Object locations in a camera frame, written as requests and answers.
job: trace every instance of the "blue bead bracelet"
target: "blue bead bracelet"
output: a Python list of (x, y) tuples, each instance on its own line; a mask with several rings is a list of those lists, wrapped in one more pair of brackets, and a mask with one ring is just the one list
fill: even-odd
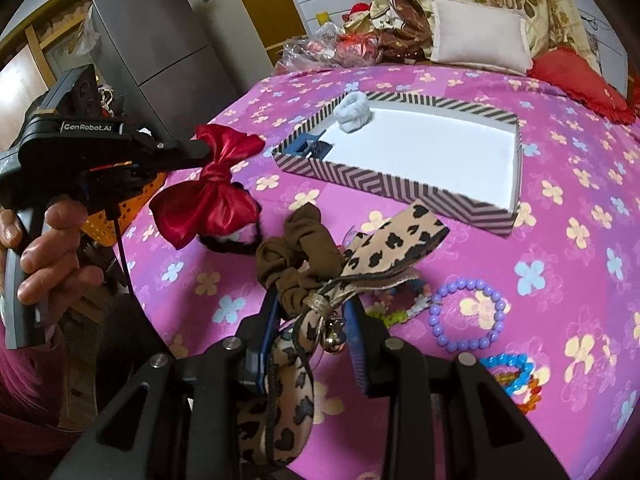
[(504, 391), (507, 392), (509, 396), (512, 396), (519, 389), (526, 386), (533, 373), (533, 363), (527, 361), (526, 354), (498, 354), (492, 357), (483, 357), (479, 361), (480, 364), (488, 370), (498, 366), (508, 366), (518, 369), (518, 377), (516, 380), (504, 387)]
[[(444, 333), (444, 328), (440, 324), (440, 312), (441, 309), (437, 305), (442, 298), (453, 294), (458, 290), (482, 290), (482, 293), (491, 298), (494, 302), (495, 314), (494, 314), (494, 326), (486, 335), (478, 339), (461, 339), (460, 341), (450, 341)], [(447, 283), (441, 286), (436, 294), (431, 296), (432, 307), (429, 309), (429, 325), (431, 326), (431, 333), (436, 337), (438, 346), (447, 349), (447, 352), (453, 354), (455, 352), (465, 352), (469, 350), (484, 350), (489, 348), (493, 343), (498, 341), (500, 332), (504, 330), (504, 309), (507, 303), (503, 300), (502, 294), (495, 290), (491, 285), (487, 285), (484, 280), (465, 280), (460, 278), (455, 282)]]

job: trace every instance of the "refrigerator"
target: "refrigerator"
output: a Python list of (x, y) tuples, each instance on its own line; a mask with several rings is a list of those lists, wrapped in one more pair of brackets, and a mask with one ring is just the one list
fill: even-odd
[(93, 0), (91, 52), (124, 110), (158, 140), (188, 140), (238, 98), (187, 0)]

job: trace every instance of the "red bow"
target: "red bow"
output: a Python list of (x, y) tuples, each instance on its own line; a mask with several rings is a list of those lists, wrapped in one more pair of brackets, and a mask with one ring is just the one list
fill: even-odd
[(158, 231), (176, 249), (195, 235), (227, 236), (255, 224), (259, 216), (251, 195), (231, 185), (231, 167), (260, 153), (264, 141), (219, 124), (197, 126), (196, 138), (211, 146), (212, 154), (199, 180), (169, 186), (149, 204)]

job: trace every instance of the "pink floral bedsheet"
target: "pink floral bedsheet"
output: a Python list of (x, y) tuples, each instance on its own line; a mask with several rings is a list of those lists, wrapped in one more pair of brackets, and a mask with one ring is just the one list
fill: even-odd
[[(354, 89), (483, 102), (520, 117), (522, 205), (511, 236), (441, 218), (450, 235), (418, 268), (434, 288), (466, 277), (501, 291), (510, 304), (506, 328), (477, 354), (529, 355), (543, 385), (530, 420), (571, 477), (587, 480), (629, 420), (640, 388), (634, 361), (640, 353), (640, 149), (630, 129), (548, 84), (475, 70), (378, 66), (268, 78), (214, 120), (266, 138), (264, 153), (234, 173), (262, 204), (267, 235), (280, 234), (284, 216), (305, 202), (321, 209), (338, 243), (351, 228), (371, 232), (404, 207), (283, 173), (270, 156), (295, 124)], [(196, 177), (181, 171), (167, 183)], [(251, 257), (215, 254), (196, 240), (175, 251), (147, 207), (125, 241), (136, 293), (176, 356), (200, 353), (233, 334), (239, 320), (260, 307), (264, 290)], [(491, 326), (492, 313), (484, 296), (466, 292), (445, 299), (441, 320), (451, 337), (478, 337)], [(429, 328), (421, 315), (391, 332), (427, 354), (446, 355)], [(314, 430), (292, 468), (308, 480), (379, 478), (386, 402), (360, 393), (346, 351), (324, 355), (315, 377)]]

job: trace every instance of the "metal bolt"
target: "metal bolt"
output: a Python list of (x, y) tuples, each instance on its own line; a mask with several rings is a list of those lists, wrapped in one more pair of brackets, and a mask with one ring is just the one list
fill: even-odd
[(225, 350), (237, 350), (238, 348), (240, 348), (241, 344), (242, 341), (240, 341), (240, 338), (236, 336), (225, 337), (222, 340), (222, 346), (225, 348)]
[(402, 350), (404, 341), (398, 337), (388, 337), (385, 339), (385, 346), (393, 351)]
[(458, 361), (460, 361), (460, 364), (463, 366), (473, 366), (478, 362), (476, 356), (469, 352), (462, 352), (458, 354)]
[(153, 368), (162, 368), (169, 362), (169, 358), (167, 357), (167, 354), (156, 354), (149, 359), (149, 362)]

